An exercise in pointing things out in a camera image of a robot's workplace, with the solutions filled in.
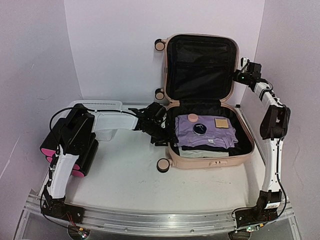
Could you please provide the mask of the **beige hard-shell suitcase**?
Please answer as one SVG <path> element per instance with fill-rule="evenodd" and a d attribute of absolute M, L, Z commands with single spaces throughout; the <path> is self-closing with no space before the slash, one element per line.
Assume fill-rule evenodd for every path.
<path fill-rule="evenodd" d="M 155 98 L 168 101 L 165 129 L 169 135 L 170 164 L 189 170 L 231 167 L 246 162 L 254 152 L 254 139 L 236 109 L 227 104 L 234 91 L 239 55 L 237 43 L 224 36 L 176 34 L 157 39 L 154 48 L 164 52 L 164 87 L 157 89 Z M 188 114 L 228 118 L 236 130 L 238 143 L 228 149 L 208 145 L 178 146 L 175 118 Z M 229 157 L 181 157 L 179 148 L 228 152 Z"/>

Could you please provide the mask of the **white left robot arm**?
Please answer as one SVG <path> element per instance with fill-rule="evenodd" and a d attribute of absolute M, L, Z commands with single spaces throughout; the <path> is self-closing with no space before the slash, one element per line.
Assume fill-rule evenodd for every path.
<path fill-rule="evenodd" d="M 101 131 L 142 131 L 151 136 L 154 144 L 168 141 L 163 128 L 166 108 L 157 102 L 141 109 L 98 109 L 88 108 L 81 103 L 60 110 L 68 112 L 56 128 L 50 128 L 54 140 L 54 154 L 50 162 L 48 180 L 43 188 L 48 211 L 57 219 L 67 214 L 64 204 L 66 188 L 74 165 L 86 158 L 97 142 Z"/>

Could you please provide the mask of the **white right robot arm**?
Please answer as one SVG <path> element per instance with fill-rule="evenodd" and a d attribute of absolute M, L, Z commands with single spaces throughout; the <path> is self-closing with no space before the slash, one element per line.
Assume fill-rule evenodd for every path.
<path fill-rule="evenodd" d="M 259 127 L 259 134 L 266 144 L 265 174 L 262 190 L 256 206 L 251 210 L 252 218 L 262 222 L 277 215 L 282 199 L 286 199 L 281 183 L 282 149 L 288 132 L 291 110 L 274 93 L 273 85 L 262 78 L 262 65 L 241 59 L 241 69 L 235 72 L 234 80 L 248 86 L 259 98 L 266 113 Z"/>

